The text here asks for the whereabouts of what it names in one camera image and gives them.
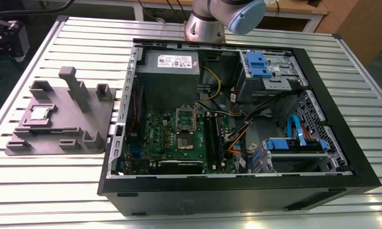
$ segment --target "wooden table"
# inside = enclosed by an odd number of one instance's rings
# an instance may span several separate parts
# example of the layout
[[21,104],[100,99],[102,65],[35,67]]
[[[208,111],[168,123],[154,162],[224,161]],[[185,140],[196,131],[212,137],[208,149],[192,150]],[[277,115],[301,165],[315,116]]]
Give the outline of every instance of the wooden table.
[[[136,21],[142,21],[142,9],[137,0],[121,0],[130,3],[130,6],[134,9],[134,17]],[[174,9],[180,9],[177,6],[176,0],[168,0]],[[193,0],[178,0],[182,5],[184,10],[190,10]],[[328,10],[323,3],[317,4],[317,7],[312,7],[307,5],[307,0],[277,0],[279,2],[279,17],[281,18],[296,18],[296,19],[307,19],[308,22],[303,28],[303,32],[313,32],[315,28],[323,18],[324,15],[328,14]],[[160,8],[169,9],[165,0],[141,0],[142,6],[146,8]],[[267,7],[267,11],[264,16],[273,17],[277,6],[276,3],[272,3]]]

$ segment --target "table surface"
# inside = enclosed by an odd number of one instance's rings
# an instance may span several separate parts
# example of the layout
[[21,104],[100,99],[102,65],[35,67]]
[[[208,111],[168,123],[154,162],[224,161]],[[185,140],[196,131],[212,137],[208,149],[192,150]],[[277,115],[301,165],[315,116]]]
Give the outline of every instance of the table surface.
[[[97,196],[104,154],[13,156],[5,144],[29,103],[27,86],[74,66],[86,87],[116,88],[118,98],[133,38],[182,40],[181,24],[70,17],[55,22],[0,111],[0,226],[41,228],[382,228],[382,187],[308,211],[124,217]],[[225,33],[228,43],[304,48],[382,182],[382,92],[344,44],[327,34],[255,30]]]
[[[162,3],[166,4],[165,0],[141,0],[141,2],[149,3]],[[178,0],[182,5],[192,5],[193,0]],[[307,4],[307,0],[277,0],[280,12],[285,13],[307,13],[307,14],[328,14],[328,10],[321,2],[319,2],[317,7],[312,7]],[[176,0],[169,0],[170,4],[177,4]],[[267,11],[276,11],[276,3],[273,2],[267,6]]]

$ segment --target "green circuit board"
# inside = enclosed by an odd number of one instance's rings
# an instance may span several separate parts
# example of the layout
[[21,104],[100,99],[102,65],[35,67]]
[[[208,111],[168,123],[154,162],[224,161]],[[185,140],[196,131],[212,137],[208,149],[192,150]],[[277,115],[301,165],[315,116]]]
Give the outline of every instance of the green circuit board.
[[[205,174],[235,173],[233,157],[225,159],[217,167],[208,166],[208,152],[204,142],[204,114],[197,114],[194,117],[180,116],[177,123],[190,125],[192,118],[196,120],[194,131],[188,132],[176,130],[176,113],[146,114],[141,159],[196,160],[203,161]],[[224,115],[219,115],[217,120],[220,133],[224,136],[229,132],[228,120]]]

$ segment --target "metal frame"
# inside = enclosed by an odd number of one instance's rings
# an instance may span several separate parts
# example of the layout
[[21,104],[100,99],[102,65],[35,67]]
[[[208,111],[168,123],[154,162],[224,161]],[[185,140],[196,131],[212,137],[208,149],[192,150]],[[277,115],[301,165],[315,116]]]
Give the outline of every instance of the metal frame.
[[[124,83],[133,38],[182,40],[180,24],[69,17],[54,43],[45,49],[29,78],[49,78],[61,63],[73,63],[85,84]],[[253,30],[248,36],[225,32],[227,43],[304,48],[346,123],[382,182],[382,97],[362,75],[329,34]],[[19,121],[14,108],[26,106],[25,83],[17,98],[0,118],[0,227],[45,229],[154,228],[382,228],[382,187],[363,195],[344,196],[305,211],[198,214],[185,216],[122,217],[106,199],[96,195],[104,155],[7,157],[2,146]]]

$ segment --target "black side panel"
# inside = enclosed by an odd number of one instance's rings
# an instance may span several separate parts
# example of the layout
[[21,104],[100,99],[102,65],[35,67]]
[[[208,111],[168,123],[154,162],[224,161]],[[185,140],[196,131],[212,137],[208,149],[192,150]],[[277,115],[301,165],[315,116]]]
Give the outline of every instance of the black side panel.
[[315,94],[316,101],[324,113],[327,124],[332,129],[352,171],[355,172],[355,175],[360,180],[363,186],[378,187],[380,186],[380,182],[364,157],[362,149],[358,145],[350,127],[346,124],[324,83],[313,68],[308,55],[304,49],[292,49],[292,54],[296,57],[300,69],[312,88],[312,93]]

